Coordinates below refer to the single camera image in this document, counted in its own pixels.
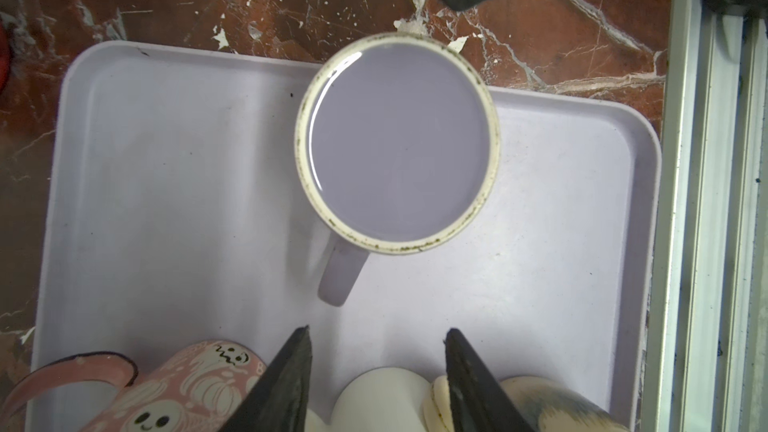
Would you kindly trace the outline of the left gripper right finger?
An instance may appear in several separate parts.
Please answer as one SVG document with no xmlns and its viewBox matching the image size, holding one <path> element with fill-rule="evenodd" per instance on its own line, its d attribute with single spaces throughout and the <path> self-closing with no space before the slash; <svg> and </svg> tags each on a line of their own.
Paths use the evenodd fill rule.
<svg viewBox="0 0 768 432">
<path fill-rule="evenodd" d="M 533 430 L 459 329 L 448 331 L 444 345 L 455 431 Z"/>
</svg>

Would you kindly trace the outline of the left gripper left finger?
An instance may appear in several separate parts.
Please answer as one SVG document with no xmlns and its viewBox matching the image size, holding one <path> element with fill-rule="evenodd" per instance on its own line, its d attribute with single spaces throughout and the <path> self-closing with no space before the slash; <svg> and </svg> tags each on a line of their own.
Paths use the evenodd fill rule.
<svg viewBox="0 0 768 432">
<path fill-rule="evenodd" d="M 310 328 L 299 327 L 220 431 L 304 431 L 311 366 Z"/>
</svg>

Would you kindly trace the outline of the pink patterned mug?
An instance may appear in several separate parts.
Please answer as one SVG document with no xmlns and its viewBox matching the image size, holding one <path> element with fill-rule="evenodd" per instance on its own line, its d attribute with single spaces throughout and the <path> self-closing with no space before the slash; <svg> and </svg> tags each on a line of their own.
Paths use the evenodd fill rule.
<svg viewBox="0 0 768 432">
<path fill-rule="evenodd" d="M 83 427 L 85 431 L 217 431 L 266 369 L 253 351 L 223 340 L 187 346 L 146 375 L 117 352 L 76 354 L 33 371 L 16 384 L 1 407 L 1 423 L 51 389 L 101 382 L 118 394 Z"/>
</svg>

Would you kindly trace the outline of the lavender mug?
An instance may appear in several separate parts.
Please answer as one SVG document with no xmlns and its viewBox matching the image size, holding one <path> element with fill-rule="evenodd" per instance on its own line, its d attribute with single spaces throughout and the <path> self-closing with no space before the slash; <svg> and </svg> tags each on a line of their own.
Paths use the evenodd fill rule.
<svg viewBox="0 0 768 432">
<path fill-rule="evenodd" d="M 339 307 L 369 256 L 427 251 L 469 225 L 498 174 L 501 128 L 466 59 L 426 36 L 381 33 L 315 74 L 293 150 L 305 196 L 337 238 L 318 294 Z"/>
</svg>

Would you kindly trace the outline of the red mug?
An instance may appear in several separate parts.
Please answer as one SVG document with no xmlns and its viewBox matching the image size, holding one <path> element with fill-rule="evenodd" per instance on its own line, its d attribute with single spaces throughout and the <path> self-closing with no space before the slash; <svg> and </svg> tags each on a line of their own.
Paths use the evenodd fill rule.
<svg viewBox="0 0 768 432">
<path fill-rule="evenodd" d="M 0 25 L 0 92 L 5 88 L 11 69 L 12 53 L 3 25 Z"/>
</svg>

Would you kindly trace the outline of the beige stoneware mug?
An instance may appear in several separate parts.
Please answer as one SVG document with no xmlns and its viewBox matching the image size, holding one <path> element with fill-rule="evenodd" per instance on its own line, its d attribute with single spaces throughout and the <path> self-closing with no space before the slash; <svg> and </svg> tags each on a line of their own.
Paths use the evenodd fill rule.
<svg viewBox="0 0 768 432">
<path fill-rule="evenodd" d="M 513 377 L 500 386 L 534 431 L 628 431 L 602 408 L 549 379 Z M 430 384 L 421 410 L 428 431 L 454 430 L 446 375 Z"/>
</svg>

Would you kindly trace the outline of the white mug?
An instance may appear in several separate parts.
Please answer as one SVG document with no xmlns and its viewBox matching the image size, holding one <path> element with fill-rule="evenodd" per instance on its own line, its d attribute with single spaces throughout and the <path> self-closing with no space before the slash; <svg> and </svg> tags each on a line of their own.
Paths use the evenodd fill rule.
<svg viewBox="0 0 768 432">
<path fill-rule="evenodd" d="M 426 379 L 403 368 L 371 370 L 342 391 L 329 423 L 308 409 L 304 430 L 424 432 L 422 402 L 429 387 Z"/>
</svg>

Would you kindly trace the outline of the lavender plastic tray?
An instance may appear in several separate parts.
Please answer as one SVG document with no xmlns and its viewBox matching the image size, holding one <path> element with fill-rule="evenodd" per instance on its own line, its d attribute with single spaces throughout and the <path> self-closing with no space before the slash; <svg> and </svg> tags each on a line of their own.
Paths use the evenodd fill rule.
<svg viewBox="0 0 768 432">
<path fill-rule="evenodd" d="M 149 372 L 204 339 L 271 360 L 308 326 L 310 407 L 360 374 L 445 370 L 461 330 L 500 379 L 637 416 L 660 150 L 624 105 L 493 88 L 499 175 L 435 249 L 371 256 L 341 307 L 291 140 L 309 63 L 107 42 L 62 85 L 34 367 L 114 351 Z"/>
</svg>

